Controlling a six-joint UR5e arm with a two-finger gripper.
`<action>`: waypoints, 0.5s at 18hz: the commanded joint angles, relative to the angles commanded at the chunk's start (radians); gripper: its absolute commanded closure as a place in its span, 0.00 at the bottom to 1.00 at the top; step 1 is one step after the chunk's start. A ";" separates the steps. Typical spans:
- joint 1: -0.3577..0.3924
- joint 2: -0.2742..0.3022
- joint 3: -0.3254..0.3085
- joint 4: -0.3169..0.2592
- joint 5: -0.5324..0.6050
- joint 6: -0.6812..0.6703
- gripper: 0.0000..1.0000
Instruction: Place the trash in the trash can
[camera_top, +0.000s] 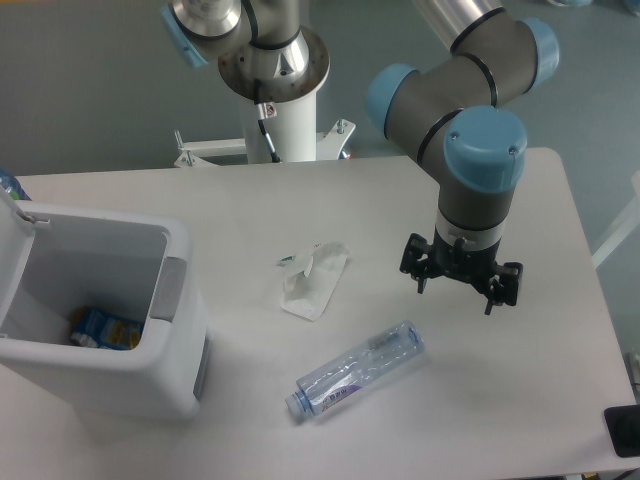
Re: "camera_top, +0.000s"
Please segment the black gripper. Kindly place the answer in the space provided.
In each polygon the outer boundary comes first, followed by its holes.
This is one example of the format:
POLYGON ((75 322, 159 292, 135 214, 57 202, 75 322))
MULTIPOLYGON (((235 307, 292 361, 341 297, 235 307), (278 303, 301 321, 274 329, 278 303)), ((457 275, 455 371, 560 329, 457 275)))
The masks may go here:
POLYGON ((490 315, 495 306, 516 306, 520 292, 523 264, 496 263, 501 240, 484 249, 469 249, 467 242, 456 238, 448 243, 438 230, 431 245, 424 237, 412 233, 404 248, 400 271, 417 283, 423 293, 429 279, 446 277, 471 285, 485 295, 484 314, 490 315))

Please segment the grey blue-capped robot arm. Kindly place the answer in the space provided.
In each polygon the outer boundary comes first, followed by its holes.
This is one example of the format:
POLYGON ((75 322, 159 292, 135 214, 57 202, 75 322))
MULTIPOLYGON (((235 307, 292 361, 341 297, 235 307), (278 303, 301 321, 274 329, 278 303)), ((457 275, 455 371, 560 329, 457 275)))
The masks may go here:
MULTIPOLYGON (((366 111, 439 186, 434 237, 412 234, 400 269, 419 286, 447 277, 489 307, 515 305, 523 267, 496 259, 527 134, 504 106, 549 79, 559 63, 552 29, 514 20, 497 1, 421 1, 420 13, 450 52, 429 72, 405 64, 371 82, 366 111)), ((192 67, 216 64, 244 104, 252 163, 314 161, 315 96, 330 60, 296 1, 169 1, 161 17, 192 67)))

